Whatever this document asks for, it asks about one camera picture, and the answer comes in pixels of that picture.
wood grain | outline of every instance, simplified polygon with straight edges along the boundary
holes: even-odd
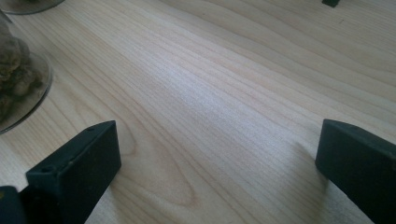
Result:
[[[323,119],[396,142],[396,4],[68,0],[10,17],[54,75],[0,136],[0,185],[117,121],[122,168],[87,223],[371,223],[315,168]]]

light wood surface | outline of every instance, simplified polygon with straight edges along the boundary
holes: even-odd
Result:
[[[314,160],[325,118],[396,143],[394,0],[66,0],[10,18],[54,79],[0,135],[0,185],[114,119],[122,168],[87,223],[371,223]]]

